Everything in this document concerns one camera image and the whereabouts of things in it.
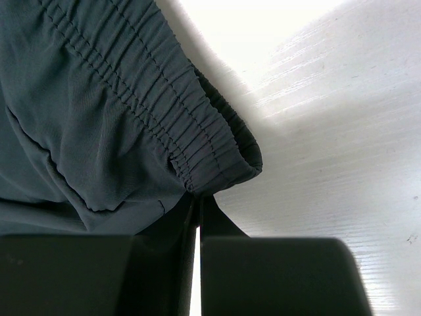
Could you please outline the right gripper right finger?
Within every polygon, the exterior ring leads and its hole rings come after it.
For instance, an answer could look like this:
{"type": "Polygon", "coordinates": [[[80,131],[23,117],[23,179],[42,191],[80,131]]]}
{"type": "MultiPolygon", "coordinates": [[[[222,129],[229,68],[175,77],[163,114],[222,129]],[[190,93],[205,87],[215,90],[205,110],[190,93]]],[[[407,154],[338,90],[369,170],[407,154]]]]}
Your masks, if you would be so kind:
{"type": "Polygon", "coordinates": [[[370,315],[354,257],[336,238],[253,238],[200,201],[203,315],[370,315]]]}

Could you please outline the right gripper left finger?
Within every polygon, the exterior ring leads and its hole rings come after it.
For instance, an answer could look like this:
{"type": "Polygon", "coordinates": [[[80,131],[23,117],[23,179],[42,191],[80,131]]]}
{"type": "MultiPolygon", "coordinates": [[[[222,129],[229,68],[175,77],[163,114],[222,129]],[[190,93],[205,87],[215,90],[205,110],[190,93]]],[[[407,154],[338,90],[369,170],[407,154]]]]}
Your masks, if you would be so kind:
{"type": "Polygon", "coordinates": [[[196,226],[186,194],[135,236],[1,238],[2,315],[187,315],[196,226]]]}

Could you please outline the dark navy sport shorts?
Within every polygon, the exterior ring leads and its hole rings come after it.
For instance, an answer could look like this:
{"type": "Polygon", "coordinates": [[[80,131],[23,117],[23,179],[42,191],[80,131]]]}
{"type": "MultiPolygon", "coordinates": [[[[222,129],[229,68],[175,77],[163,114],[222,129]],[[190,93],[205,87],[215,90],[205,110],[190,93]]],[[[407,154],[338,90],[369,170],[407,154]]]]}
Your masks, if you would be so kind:
{"type": "Polygon", "coordinates": [[[262,171],[154,1],[1,2],[1,233],[135,235],[262,171]]]}

